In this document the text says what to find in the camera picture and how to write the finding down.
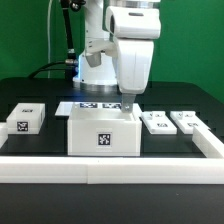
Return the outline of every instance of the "black tabletop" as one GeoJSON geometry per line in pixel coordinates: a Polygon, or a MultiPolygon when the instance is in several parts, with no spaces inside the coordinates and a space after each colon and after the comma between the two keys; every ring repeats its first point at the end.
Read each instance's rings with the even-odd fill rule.
{"type": "MultiPolygon", "coordinates": [[[[9,136],[1,155],[66,156],[67,118],[55,117],[61,101],[120,102],[119,93],[74,89],[57,79],[10,78],[0,82],[0,122],[17,103],[45,103],[39,135],[9,136]]],[[[224,139],[224,105],[188,83],[152,82],[137,96],[143,111],[194,110],[224,139]]],[[[190,135],[152,136],[142,131],[141,157],[203,157],[190,135]]],[[[223,185],[1,184],[2,223],[224,223],[223,185]]]]}

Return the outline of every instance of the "white cube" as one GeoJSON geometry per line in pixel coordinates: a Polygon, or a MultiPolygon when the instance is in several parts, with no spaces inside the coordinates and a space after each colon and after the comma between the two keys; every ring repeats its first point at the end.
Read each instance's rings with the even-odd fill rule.
{"type": "Polygon", "coordinates": [[[38,134],[45,118],[45,104],[19,103],[7,118],[8,134],[38,134]]]}
{"type": "Polygon", "coordinates": [[[0,148],[4,145],[8,139],[7,124],[0,123],[0,148]]]}
{"type": "Polygon", "coordinates": [[[74,104],[68,120],[68,155],[140,156],[141,127],[135,113],[74,104]]]}

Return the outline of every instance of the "green backdrop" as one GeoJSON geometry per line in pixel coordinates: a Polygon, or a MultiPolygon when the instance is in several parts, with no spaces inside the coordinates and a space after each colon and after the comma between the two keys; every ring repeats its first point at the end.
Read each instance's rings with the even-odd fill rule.
{"type": "MultiPolygon", "coordinates": [[[[47,63],[45,1],[4,1],[0,7],[0,79],[27,76],[47,63]]],[[[224,102],[224,1],[162,0],[162,31],[155,41],[150,79],[191,82],[224,102]]],[[[71,13],[75,48],[83,48],[83,12],[71,13]]],[[[66,58],[62,12],[54,0],[52,60],[66,58]]]]}

